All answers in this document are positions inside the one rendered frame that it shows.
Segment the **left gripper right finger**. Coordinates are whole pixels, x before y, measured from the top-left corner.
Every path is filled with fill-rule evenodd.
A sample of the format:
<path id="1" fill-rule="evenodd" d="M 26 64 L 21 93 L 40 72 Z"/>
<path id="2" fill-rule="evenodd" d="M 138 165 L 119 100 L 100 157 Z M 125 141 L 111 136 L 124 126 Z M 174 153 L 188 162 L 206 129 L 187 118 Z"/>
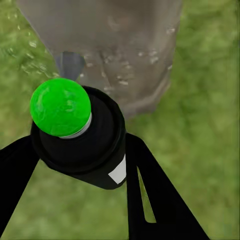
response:
<path id="1" fill-rule="evenodd" d="M 131 133 L 125 135 L 125 162 L 129 240 L 210 240 L 146 143 Z M 145 219 L 137 168 L 156 223 Z"/>

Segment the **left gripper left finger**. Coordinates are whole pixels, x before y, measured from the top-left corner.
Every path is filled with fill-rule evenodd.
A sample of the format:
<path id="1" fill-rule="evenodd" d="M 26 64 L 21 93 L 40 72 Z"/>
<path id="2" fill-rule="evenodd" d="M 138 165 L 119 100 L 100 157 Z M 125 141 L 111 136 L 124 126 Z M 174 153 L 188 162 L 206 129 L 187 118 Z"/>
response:
<path id="1" fill-rule="evenodd" d="M 0 237 L 39 159 L 31 135 L 0 149 Z"/>

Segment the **pesticide atomizer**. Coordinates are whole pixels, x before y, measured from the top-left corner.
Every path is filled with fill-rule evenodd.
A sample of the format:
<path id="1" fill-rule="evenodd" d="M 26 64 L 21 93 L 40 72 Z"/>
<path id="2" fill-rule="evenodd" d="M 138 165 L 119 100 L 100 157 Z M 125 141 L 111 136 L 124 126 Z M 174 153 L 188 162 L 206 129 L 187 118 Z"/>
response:
<path id="1" fill-rule="evenodd" d="M 50 169 L 114 190 L 127 181 L 125 118 L 108 93 L 78 84 L 84 59 L 72 51 L 56 54 L 58 77 L 30 99 L 32 145 Z"/>

